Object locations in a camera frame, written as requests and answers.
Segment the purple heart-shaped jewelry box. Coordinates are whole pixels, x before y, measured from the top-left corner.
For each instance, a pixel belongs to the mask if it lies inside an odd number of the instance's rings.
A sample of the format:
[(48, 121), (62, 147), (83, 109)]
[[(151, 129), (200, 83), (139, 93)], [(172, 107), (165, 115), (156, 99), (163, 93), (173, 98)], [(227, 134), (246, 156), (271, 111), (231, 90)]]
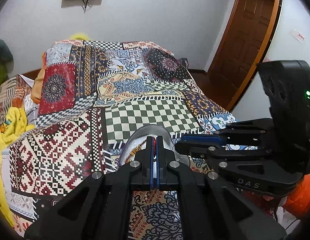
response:
[(173, 140), (167, 129), (159, 125), (145, 125), (133, 132), (126, 142), (118, 160), (118, 169), (136, 161), (137, 153), (140, 151), (146, 155), (146, 168), (149, 168), (149, 166), (154, 167), (153, 163), (156, 163), (156, 140), (158, 137), (162, 137), (164, 149), (173, 152), (173, 160), (190, 167), (189, 157), (177, 153), (175, 150), (177, 141)]

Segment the orange jacket sleeve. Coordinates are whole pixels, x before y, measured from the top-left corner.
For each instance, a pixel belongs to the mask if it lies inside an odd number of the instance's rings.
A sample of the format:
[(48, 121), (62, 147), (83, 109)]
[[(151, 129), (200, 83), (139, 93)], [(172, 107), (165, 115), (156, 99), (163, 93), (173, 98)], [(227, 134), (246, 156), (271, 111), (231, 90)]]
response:
[(302, 220), (310, 215), (310, 175), (305, 175), (303, 180), (287, 197), (283, 208), (295, 218)]

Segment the dark bag on floor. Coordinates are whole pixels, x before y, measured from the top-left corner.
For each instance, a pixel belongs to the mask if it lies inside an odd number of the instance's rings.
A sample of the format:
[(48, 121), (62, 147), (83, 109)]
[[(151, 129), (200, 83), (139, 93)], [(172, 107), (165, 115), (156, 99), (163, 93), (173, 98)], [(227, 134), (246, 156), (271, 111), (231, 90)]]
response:
[(188, 69), (189, 67), (189, 62), (188, 62), (188, 59), (187, 58), (181, 58), (181, 59), (178, 59), (178, 62), (184, 66), (186, 69)]

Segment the patchwork patterned bedspread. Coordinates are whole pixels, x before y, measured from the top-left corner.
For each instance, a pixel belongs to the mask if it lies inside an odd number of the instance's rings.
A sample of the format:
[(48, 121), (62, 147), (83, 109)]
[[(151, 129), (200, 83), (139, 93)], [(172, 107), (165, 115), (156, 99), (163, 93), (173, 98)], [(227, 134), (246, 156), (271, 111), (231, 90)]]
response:
[(58, 41), (33, 84), (17, 75), (0, 85), (1, 129), (10, 107), (24, 107), (35, 126), (2, 150), (9, 228), (19, 236), (87, 176), (116, 171), (137, 129), (159, 125), (178, 142), (236, 122), (150, 41)]

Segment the brown wooden door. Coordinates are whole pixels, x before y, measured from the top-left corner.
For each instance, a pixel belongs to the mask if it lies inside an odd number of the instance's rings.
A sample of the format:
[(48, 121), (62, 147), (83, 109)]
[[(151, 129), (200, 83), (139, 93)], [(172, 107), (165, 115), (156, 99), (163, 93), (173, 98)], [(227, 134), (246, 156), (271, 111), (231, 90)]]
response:
[(215, 100), (227, 110), (235, 107), (255, 74), (271, 39), (280, 0), (235, 0), (208, 70), (218, 85)]

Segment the yellow cloth on bed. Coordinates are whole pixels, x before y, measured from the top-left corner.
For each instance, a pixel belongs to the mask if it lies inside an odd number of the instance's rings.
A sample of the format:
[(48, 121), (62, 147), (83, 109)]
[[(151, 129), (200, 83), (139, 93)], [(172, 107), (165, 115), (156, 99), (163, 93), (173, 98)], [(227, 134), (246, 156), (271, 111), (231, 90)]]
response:
[(5, 197), (5, 188), (2, 180), (2, 150), (15, 142), (24, 132), (35, 128), (28, 124), (24, 107), (10, 107), (4, 122), (4, 129), (0, 128), (0, 211), (6, 221), (14, 227), (15, 221)]

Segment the yellow round object behind bed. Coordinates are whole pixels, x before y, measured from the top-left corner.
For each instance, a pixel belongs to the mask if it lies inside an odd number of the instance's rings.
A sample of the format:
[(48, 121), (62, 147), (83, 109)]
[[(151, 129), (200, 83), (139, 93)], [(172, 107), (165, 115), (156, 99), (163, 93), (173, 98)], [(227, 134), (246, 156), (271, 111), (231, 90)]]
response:
[(85, 33), (75, 33), (74, 35), (71, 35), (69, 38), (70, 40), (90, 40), (90, 38)]

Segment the green cloth covered pile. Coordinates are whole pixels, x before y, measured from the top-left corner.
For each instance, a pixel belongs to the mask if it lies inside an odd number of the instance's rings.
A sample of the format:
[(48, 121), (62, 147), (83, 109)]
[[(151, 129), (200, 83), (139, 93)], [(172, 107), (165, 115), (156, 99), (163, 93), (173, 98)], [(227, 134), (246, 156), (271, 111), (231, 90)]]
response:
[(6, 43), (0, 39), (0, 85), (7, 80), (6, 64), (13, 61), (13, 55)]

